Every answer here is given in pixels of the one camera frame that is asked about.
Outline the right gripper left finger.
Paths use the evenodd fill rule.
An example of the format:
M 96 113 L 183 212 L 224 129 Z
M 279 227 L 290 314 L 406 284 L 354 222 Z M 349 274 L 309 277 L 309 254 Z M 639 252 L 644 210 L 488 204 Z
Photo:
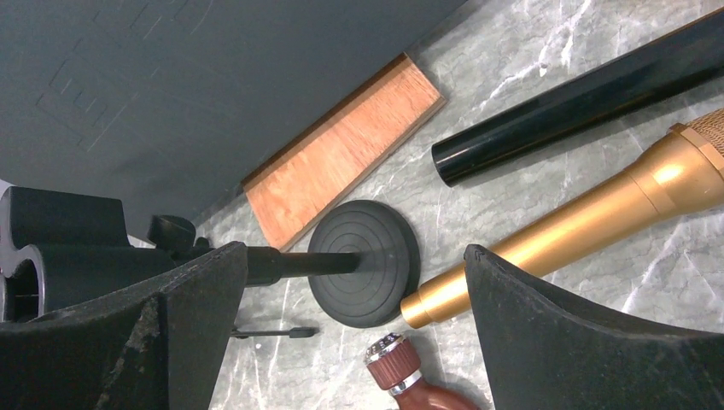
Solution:
M 1 327 L 4 409 L 206 409 L 248 274 L 233 242 L 25 324 Z

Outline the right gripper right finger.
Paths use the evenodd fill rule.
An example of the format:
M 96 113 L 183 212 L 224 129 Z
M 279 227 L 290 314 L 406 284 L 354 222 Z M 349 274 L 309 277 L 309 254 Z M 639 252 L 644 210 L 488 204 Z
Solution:
M 722 334 L 605 307 L 477 244 L 464 261 L 496 408 L 722 408 Z

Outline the black tripod shock mount stand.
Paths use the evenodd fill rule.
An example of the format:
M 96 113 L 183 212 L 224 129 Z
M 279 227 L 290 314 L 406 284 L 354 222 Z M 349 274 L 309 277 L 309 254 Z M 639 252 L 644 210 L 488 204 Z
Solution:
M 276 331 L 242 331 L 234 329 L 231 331 L 230 337 L 236 339 L 247 339 L 251 337 L 288 337 L 291 339 L 309 338 L 318 334 L 319 328 L 316 327 L 293 327 L 288 330 Z

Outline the black round base clip stand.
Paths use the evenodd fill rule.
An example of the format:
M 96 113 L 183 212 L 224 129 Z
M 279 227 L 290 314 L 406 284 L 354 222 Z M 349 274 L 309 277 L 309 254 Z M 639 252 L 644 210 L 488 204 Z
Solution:
M 219 248 L 174 215 L 155 215 L 149 246 L 131 245 L 117 199 L 20 186 L 1 198 L 1 318 L 31 321 L 121 290 L 219 298 L 306 278 L 319 307 L 353 328 L 388 323 L 417 287 L 421 255 L 406 219 L 372 200 L 324 216 L 305 252 L 231 242 Z

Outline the gold microphone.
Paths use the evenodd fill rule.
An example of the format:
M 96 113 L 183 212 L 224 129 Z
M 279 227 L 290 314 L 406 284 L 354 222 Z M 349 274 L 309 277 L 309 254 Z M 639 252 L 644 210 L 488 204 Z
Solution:
M 652 226 L 723 204 L 723 111 L 666 134 L 619 173 L 490 246 L 541 278 Z

